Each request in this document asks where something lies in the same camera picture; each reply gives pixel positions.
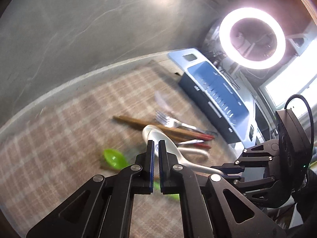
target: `plaid tablecloth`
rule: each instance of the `plaid tablecloth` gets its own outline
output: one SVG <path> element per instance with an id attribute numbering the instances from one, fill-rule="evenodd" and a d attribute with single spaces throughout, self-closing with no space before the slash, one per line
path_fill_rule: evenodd
<path id="1" fill-rule="evenodd" d="M 1 210 L 22 237 L 93 175 L 114 174 L 101 167 L 105 148 L 120 150 L 134 163 L 146 148 L 142 133 L 115 122 L 112 116 L 154 119 L 157 90 L 180 119 L 214 130 L 172 75 L 151 62 L 67 103 L 45 108 L 22 132 L 1 144 Z M 200 164 L 234 160 L 222 137 L 211 146 L 210 160 Z M 159 191 L 136 195 L 130 236 L 183 237 L 179 202 Z"/>

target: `silver fork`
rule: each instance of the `silver fork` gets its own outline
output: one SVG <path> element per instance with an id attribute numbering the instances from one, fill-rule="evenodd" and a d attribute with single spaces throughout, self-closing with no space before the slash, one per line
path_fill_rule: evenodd
<path id="1" fill-rule="evenodd" d="M 216 136 L 216 132 L 212 131 L 205 131 L 200 128 L 197 128 L 195 126 L 183 123 L 175 118 L 169 117 L 168 115 L 162 113 L 161 111 L 156 111 L 155 112 L 155 119 L 162 125 L 169 127 L 169 128 L 178 128 L 178 127 L 185 127 L 203 134 L 208 134 L 208 135 L 214 135 Z"/>

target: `green spoon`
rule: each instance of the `green spoon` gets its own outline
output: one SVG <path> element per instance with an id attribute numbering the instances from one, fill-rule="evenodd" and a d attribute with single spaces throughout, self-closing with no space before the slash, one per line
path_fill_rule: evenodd
<path id="1" fill-rule="evenodd" d="M 129 163 L 124 155 L 116 149 L 105 149 L 103 151 L 103 156 L 106 162 L 116 170 L 121 170 L 129 166 Z M 154 188 L 157 190 L 161 189 L 158 182 L 154 182 Z M 178 194 L 168 194 L 168 196 L 176 200 L 180 200 L 180 196 Z"/>

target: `silver bolt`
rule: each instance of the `silver bolt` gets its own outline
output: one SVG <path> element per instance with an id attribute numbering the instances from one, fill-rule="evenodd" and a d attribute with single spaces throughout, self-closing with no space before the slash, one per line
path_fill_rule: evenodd
<path id="1" fill-rule="evenodd" d="M 173 169 L 174 169 L 175 171 L 180 171 L 180 170 L 183 169 L 183 166 L 182 166 L 182 165 L 173 165 Z"/>
<path id="2" fill-rule="evenodd" d="M 102 175 L 96 175 L 93 177 L 93 181 L 95 182 L 100 182 L 103 180 L 103 176 Z"/>
<path id="3" fill-rule="evenodd" d="M 131 166 L 131 170 L 132 171 L 139 171 L 141 169 L 141 167 L 139 165 L 133 165 Z"/>
<path id="4" fill-rule="evenodd" d="M 213 181 L 220 181 L 221 180 L 221 176 L 218 175 L 218 174 L 212 174 L 210 176 L 210 179 L 213 180 Z"/>

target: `glowing white ring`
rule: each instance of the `glowing white ring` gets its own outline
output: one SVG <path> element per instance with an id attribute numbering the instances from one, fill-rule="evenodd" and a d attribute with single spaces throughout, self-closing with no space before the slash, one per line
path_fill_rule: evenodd
<path id="1" fill-rule="evenodd" d="M 235 23 L 245 18 L 255 18 L 268 24 L 273 30 L 277 46 L 271 57 L 263 61 L 251 61 L 244 58 L 232 45 L 230 31 Z M 240 8 L 230 12 L 221 22 L 219 28 L 219 39 L 224 52 L 229 58 L 238 64 L 251 69 L 267 69 L 277 64 L 285 53 L 285 36 L 277 21 L 264 11 L 255 8 Z"/>

